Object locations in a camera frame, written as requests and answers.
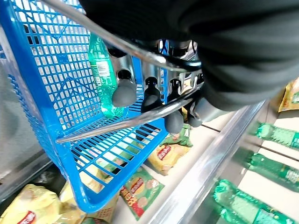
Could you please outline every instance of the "green plastic bottle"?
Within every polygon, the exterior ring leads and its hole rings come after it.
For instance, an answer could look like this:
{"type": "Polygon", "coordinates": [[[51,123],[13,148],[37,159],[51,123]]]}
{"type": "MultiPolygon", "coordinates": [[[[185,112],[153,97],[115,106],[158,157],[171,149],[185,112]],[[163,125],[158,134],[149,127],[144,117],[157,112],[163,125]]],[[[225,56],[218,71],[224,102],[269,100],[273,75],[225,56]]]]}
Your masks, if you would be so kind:
{"type": "Polygon", "coordinates": [[[112,95],[117,88],[117,80],[104,42],[95,34],[90,34],[88,60],[92,69],[93,79],[101,101],[103,114],[112,118],[122,116],[123,107],[112,104],[112,95]]]}
{"type": "Polygon", "coordinates": [[[220,180],[214,190],[221,217],[230,224],[296,224],[296,222],[227,180],[220,180]]]}
{"type": "Polygon", "coordinates": [[[299,170],[253,152],[249,153],[247,162],[249,170],[292,191],[299,192],[299,170]]]}
{"type": "Polygon", "coordinates": [[[261,123],[255,135],[261,139],[299,150],[299,133],[296,131],[261,123]]]}

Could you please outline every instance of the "metal handle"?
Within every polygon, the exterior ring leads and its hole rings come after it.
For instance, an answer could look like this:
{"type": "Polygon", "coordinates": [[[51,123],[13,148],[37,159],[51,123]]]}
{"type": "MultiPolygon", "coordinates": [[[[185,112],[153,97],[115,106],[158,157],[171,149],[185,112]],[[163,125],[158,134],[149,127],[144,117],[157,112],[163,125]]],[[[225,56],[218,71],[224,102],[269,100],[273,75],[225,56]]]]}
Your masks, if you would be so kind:
{"type": "Polygon", "coordinates": [[[78,24],[81,24],[91,32],[98,35],[104,41],[107,41],[108,43],[117,47],[118,49],[127,52],[130,55],[136,56],[143,61],[149,62],[159,67],[166,68],[170,71],[179,72],[195,71],[200,69],[201,67],[201,62],[199,61],[184,61],[182,59],[173,59],[169,56],[157,55],[153,52],[142,49],[139,46],[133,44],[132,42],[123,40],[120,37],[109,33],[107,30],[100,27],[98,24],[90,20],[87,16],[85,16],[75,8],[68,6],[59,0],[41,1],[49,7],[69,17],[78,24]]]}
{"type": "Polygon", "coordinates": [[[56,143],[64,143],[69,141],[76,141],[85,138],[90,138],[99,134],[104,134],[108,132],[117,131],[120,129],[134,127],[136,125],[146,124],[158,118],[165,117],[166,115],[180,109],[181,107],[187,105],[193,101],[193,98],[196,95],[196,91],[199,90],[201,85],[196,86],[194,89],[184,92],[180,97],[175,100],[170,101],[167,105],[162,105],[151,111],[145,112],[137,117],[110,124],[107,126],[99,127],[91,131],[86,131],[80,134],[70,134],[63,138],[56,140],[56,143]]]}

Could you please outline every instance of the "chip bag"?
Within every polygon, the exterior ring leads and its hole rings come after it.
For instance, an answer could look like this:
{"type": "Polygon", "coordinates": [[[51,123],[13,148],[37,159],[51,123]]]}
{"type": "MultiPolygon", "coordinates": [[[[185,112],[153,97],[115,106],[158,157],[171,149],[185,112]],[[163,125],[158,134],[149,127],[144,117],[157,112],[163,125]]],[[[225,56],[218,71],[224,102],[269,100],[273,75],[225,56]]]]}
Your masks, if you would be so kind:
{"type": "Polygon", "coordinates": [[[162,175],[168,175],[168,171],[186,154],[190,147],[180,145],[168,145],[157,147],[148,157],[148,161],[154,169],[162,175]]]}
{"type": "Polygon", "coordinates": [[[85,218],[82,224],[106,224],[106,222],[96,218],[85,218]]]}
{"type": "MultiPolygon", "coordinates": [[[[86,183],[88,180],[91,182],[89,178],[83,179],[86,183]]],[[[77,207],[71,185],[68,181],[62,188],[59,198],[62,202],[61,217],[54,224],[80,224],[86,214],[77,207]]]]}
{"type": "Polygon", "coordinates": [[[121,197],[129,206],[136,220],[139,220],[163,187],[164,185],[154,179],[143,167],[139,167],[121,188],[121,197]]]}
{"type": "Polygon", "coordinates": [[[161,145],[173,145],[178,144],[181,146],[192,147],[193,144],[190,141],[190,125],[184,124],[182,130],[178,134],[169,134],[161,145]]]}
{"type": "Polygon", "coordinates": [[[57,195],[44,187],[26,185],[0,218],[0,224],[53,224],[60,218],[57,195]]]}
{"type": "Polygon", "coordinates": [[[286,86],[285,95],[278,112],[288,110],[299,110],[299,78],[286,86]]]}
{"type": "Polygon", "coordinates": [[[86,217],[95,218],[95,220],[103,220],[106,223],[110,223],[116,208],[116,203],[118,201],[119,195],[120,193],[117,192],[117,194],[101,210],[95,213],[87,214],[86,217]]]}

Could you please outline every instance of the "shelf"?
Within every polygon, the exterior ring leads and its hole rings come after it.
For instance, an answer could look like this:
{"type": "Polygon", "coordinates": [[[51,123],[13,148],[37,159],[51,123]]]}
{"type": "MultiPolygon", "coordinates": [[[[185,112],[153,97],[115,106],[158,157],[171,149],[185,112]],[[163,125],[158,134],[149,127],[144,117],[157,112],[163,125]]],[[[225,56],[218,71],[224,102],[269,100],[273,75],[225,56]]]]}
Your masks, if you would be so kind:
{"type": "Polygon", "coordinates": [[[229,122],[229,120],[232,119],[234,114],[235,114],[235,111],[226,113],[224,115],[221,115],[221,116],[215,118],[212,121],[203,123],[203,125],[213,128],[213,129],[216,129],[217,131],[221,131],[225,127],[225,125],[229,122]]]}
{"type": "Polygon", "coordinates": [[[177,162],[168,176],[145,167],[165,187],[139,221],[120,198],[112,223],[119,224],[124,220],[130,224],[188,223],[262,106],[260,103],[237,111],[221,132],[203,126],[192,129],[194,147],[177,162]]]}
{"type": "Polygon", "coordinates": [[[129,210],[129,207],[125,204],[124,200],[120,197],[117,203],[117,208],[113,217],[113,224],[121,224],[125,220],[126,223],[130,224],[143,224],[149,223],[157,210],[161,207],[163,202],[173,192],[175,187],[188,173],[193,164],[198,160],[200,155],[205,151],[211,142],[219,135],[218,132],[208,129],[206,127],[197,127],[191,130],[190,139],[193,143],[193,148],[181,157],[177,164],[170,169],[169,175],[163,176],[143,165],[145,169],[159,182],[165,185],[163,190],[160,192],[158,197],[155,199],[153,204],[145,211],[139,221],[136,221],[134,215],[129,210]]]}

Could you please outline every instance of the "bottle label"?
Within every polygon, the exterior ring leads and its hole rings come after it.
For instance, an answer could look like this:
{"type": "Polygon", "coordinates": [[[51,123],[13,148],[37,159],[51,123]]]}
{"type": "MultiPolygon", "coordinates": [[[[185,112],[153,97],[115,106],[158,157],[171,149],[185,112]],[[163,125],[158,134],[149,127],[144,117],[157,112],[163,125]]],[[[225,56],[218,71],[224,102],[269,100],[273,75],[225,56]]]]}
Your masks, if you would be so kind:
{"type": "Polygon", "coordinates": [[[296,132],[291,142],[291,147],[299,148],[299,132],[296,132]]]}
{"type": "Polygon", "coordinates": [[[280,212],[260,209],[253,224],[295,224],[295,221],[280,212]]]}
{"type": "Polygon", "coordinates": [[[279,177],[292,183],[297,183],[299,182],[299,171],[287,165],[283,165],[279,172],[279,177]]]}
{"type": "Polygon", "coordinates": [[[107,61],[97,62],[97,68],[98,68],[98,72],[99,72],[99,77],[109,77],[110,76],[109,64],[107,61]]]}

